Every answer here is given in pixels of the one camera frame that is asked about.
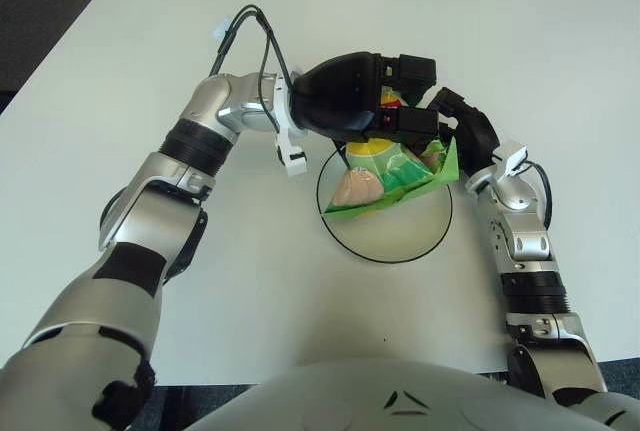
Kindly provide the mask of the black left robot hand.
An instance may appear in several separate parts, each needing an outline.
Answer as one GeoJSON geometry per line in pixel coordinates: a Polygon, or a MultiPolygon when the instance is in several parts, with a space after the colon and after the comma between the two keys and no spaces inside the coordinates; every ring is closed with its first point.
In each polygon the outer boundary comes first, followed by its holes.
{"type": "Polygon", "coordinates": [[[419,144],[439,134],[437,113],[417,106],[435,84],[432,59],[346,54],[294,80],[291,116],[298,127],[335,141],[419,144]]]}

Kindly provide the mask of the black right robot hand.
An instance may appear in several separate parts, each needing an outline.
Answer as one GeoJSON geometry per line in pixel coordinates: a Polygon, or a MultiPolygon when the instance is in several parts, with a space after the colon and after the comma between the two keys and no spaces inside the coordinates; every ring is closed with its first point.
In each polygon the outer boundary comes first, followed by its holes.
{"type": "Polygon", "coordinates": [[[438,91],[427,109],[456,121],[454,128],[440,121],[439,136],[447,144],[456,139],[459,167],[467,176],[493,164],[493,152],[500,141],[483,112],[447,87],[438,91]]]}

